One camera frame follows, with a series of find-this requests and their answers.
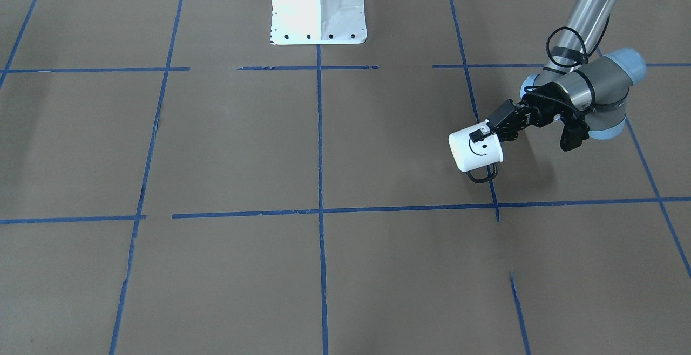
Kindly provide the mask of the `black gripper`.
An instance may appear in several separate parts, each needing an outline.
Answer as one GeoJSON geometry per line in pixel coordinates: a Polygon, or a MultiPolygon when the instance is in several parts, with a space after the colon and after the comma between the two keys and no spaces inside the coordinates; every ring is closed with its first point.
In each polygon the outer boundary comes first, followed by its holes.
{"type": "Polygon", "coordinates": [[[524,94],[519,102],[508,99],[501,103],[487,119],[472,129],[469,138],[473,143],[490,136],[498,137],[499,142],[514,141],[519,132],[535,126],[543,128],[554,122],[554,117],[567,112],[567,102],[561,97],[549,94],[524,94]]]}

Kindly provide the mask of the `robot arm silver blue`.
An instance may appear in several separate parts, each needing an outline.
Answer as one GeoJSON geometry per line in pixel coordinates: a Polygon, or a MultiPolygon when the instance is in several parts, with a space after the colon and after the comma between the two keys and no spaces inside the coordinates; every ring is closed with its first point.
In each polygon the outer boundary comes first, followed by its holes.
{"type": "Polygon", "coordinates": [[[637,51],[622,48],[592,58],[607,30],[617,0],[577,0],[564,26],[546,41],[543,69],[521,86],[520,100],[503,102],[468,134],[471,143],[489,137],[513,141],[529,126],[563,122],[560,148],[571,151],[594,137],[605,140],[622,130],[630,87],[647,74],[637,51]]]}

